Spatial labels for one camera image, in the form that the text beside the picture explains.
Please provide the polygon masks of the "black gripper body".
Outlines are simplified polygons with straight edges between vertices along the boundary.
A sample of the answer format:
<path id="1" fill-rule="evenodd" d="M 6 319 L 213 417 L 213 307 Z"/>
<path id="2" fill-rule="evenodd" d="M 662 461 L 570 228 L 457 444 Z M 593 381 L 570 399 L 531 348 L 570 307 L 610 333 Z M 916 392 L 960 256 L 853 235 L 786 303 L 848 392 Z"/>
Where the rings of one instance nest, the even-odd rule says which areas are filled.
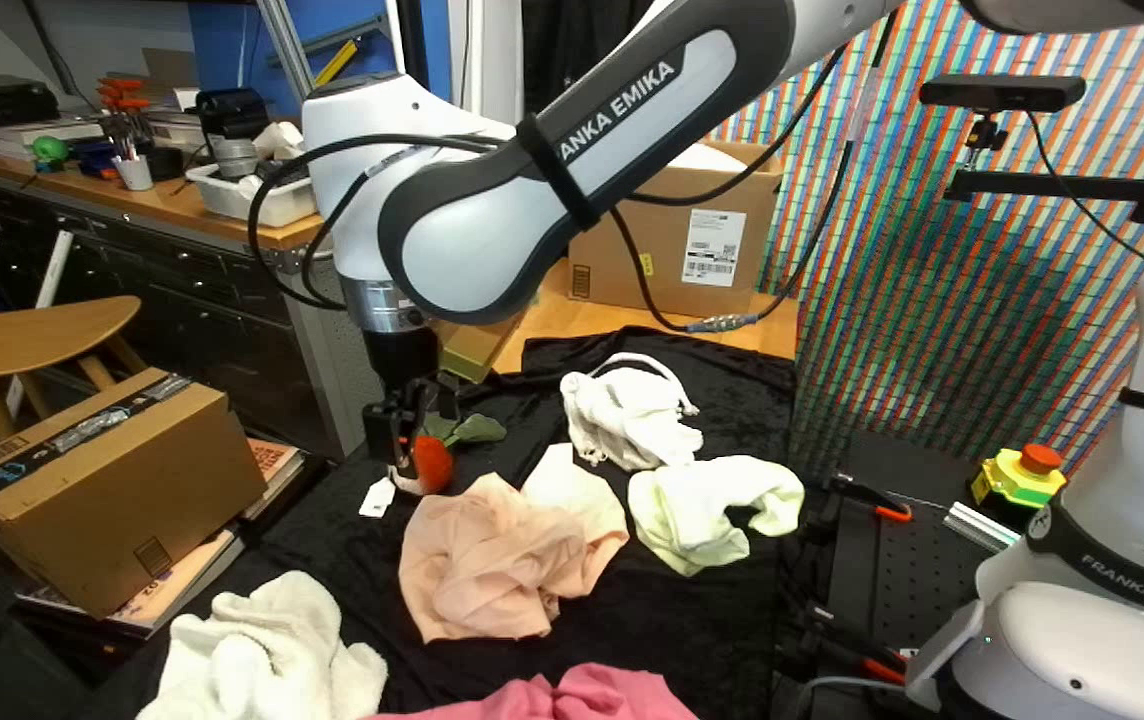
<path id="1" fill-rule="evenodd" d="M 366 451 L 399 461 L 430 411 L 457 411 L 457 392 L 441 376 L 441 336 L 430 329 L 366 333 L 365 348 L 378 381 L 378 396 L 365 409 Z"/>

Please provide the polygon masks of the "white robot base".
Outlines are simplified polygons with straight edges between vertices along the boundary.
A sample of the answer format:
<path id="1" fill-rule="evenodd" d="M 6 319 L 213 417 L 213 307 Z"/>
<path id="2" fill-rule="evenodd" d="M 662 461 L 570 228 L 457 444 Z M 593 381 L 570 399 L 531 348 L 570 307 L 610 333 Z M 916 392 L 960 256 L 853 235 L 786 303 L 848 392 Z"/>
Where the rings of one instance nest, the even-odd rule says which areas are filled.
<path id="1" fill-rule="evenodd" d="M 913 655 L 913 704 L 962 720 L 1144 720 L 1144 274 L 1135 307 L 1115 419 Z"/>

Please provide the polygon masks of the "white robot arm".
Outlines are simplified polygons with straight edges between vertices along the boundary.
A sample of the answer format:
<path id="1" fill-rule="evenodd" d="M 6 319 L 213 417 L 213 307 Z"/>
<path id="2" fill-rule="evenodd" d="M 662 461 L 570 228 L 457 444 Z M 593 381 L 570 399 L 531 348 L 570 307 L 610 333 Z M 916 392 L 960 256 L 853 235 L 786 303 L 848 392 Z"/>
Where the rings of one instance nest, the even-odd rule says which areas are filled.
<path id="1" fill-rule="evenodd" d="M 769 84 L 817 62 L 898 0 L 654 0 L 570 87 L 518 123 L 430 94 L 412 75 L 302 105 L 308 177 L 338 221 L 333 264 L 370 336 L 485 324 L 616 201 Z M 1144 0 L 960 0 L 1008 35 L 1144 25 Z M 1144 340 L 1120 392 L 1120 444 L 1144 446 Z"/>

